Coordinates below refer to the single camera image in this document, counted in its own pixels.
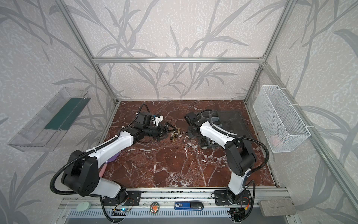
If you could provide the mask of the grey compartment organizer box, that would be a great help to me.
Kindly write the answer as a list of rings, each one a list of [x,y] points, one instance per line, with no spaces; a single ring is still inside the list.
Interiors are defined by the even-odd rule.
[[[215,111],[213,110],[208,110],[208,121],[205,121],[200,126],[200,133],[204,137],[210,138],[224,149],[228,138],[228,132],[213,123],[212,116],[214,112]]]

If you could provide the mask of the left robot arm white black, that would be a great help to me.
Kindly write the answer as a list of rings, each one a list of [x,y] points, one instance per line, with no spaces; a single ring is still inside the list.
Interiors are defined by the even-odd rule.
[[[144,137],[161,141],[177,130],[175,126],[163,123],[162,120],[163,116],[138,113],[131,126],[122,128],[110,140],[83,152],[76,150],[70,155],[68,163],[52,177],[50,190],[57,195],[123,198],[125,187],[100,177],[99,170],[112,157]]]

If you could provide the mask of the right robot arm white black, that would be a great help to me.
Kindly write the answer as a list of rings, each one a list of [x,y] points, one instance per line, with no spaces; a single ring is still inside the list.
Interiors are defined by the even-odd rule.
[[[213,123],[213,110],[205,110],[209,112],[208,117],[193,112],[185,116],[185,120],[189,125],[189,132],[199,137],[206,137],[213,140],[223,149],[225,149],[227,163],[231,170],[231,178],[227,187],[227,196],[232,204],[236,204],[236,200],[242,197],[246,189],[247,179],[254,173],[264,168],[269,161],[268,148],[255,139],[244,136],[238,136],[235,133],[228,132]],[[260,145],[265,151],[265,159],[259,166],[253,167],[257,161],[257,155],[252,148],[252,143]]]

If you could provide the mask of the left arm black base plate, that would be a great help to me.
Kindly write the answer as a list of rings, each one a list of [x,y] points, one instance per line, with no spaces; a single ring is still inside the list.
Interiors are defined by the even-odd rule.
[[[124,199],[119,202],[115,198],[109,198],[106,197],[103,200],[104,206],[139,206],[140,200],[141,200],[141,194],[142,191],[140,190],[130,190],[126,192],[127,195],[124,197]]]

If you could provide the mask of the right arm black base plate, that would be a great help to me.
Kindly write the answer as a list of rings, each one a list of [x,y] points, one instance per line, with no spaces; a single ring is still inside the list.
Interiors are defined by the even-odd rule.
[[[252,202],[251,192],[247,189],[235,195],[230,190],[215,190],[211,195],[215,200],[215,205],[245,205],[248,206]]]

